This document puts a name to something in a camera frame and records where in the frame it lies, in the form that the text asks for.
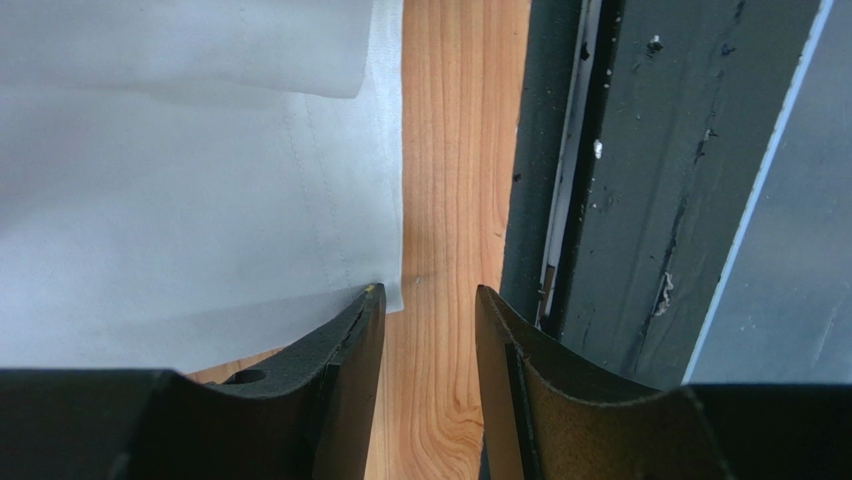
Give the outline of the white printed t-shirt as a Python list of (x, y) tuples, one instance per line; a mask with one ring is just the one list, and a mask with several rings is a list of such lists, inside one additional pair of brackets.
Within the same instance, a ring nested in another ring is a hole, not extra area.
[(400, 1), (5, 1), (1, 364), (195, 372), (402, 309)]

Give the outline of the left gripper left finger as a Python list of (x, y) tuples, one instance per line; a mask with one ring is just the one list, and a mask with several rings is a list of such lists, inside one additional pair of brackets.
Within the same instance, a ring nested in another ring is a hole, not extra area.
[(226, 381), (172, 370), (5, 369), (5, 479), (360, 479), (385, 332), (382, 285)]

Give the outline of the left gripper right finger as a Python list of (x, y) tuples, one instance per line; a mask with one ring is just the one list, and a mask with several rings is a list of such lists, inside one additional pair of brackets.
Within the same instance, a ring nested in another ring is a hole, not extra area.
[(494, 479), (847, 479), (847, 385), (648, 388), (570, 351), (492, 288), (476, 352)]

